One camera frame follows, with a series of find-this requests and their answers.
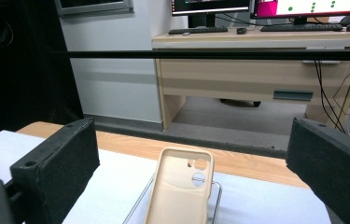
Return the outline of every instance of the keyboard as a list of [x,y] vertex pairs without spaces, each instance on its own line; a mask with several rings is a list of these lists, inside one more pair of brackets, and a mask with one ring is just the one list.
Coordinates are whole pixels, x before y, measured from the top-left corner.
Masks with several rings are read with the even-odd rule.
[[341,31],[340,24],[303,24],[272,25],[262,27],[262,32],[296,32],[296,31]]
[[190,34],[203,34],[203,33],[221,33],[228,32],[227,27],[204,27],[204,28],[188,28],[188,29],[176,29],[169,31],[169,35],[182,35],[184,33]]

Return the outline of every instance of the metal bar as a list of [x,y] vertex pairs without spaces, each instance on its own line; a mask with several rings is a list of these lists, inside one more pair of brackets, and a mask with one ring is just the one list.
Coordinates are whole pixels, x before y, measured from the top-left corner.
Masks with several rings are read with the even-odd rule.
[[49,51],[50,56],[106,59],[222,59],[222,60],[340,60],[350,61],[350,49],[247,49],[247,50],[110,50]]

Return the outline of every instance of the phone case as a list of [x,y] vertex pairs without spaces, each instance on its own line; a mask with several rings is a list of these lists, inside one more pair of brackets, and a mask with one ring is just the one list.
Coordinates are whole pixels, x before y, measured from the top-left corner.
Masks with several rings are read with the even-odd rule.
[[214,158],[205,150],[166,147],[155,173],[146,224],[206,224]]

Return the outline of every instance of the screen display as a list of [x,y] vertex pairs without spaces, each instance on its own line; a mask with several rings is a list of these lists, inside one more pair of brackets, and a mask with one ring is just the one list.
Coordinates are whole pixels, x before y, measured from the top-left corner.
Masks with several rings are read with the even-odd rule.
[[224,13],[231,11],[248,11],[249,0],[170,0],[172,15]]
[[350,15],[350,0],[256,0],[254,18]]

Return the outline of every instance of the wall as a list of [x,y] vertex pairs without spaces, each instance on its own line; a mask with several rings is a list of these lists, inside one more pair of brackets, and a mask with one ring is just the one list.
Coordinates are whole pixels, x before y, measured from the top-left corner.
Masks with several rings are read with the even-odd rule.
[[[133,0],[134,13],[61,19],[68,50],[151,50],[170,29],[169,1]],[[72,59],[84,114],[161,123],[154,60]]]

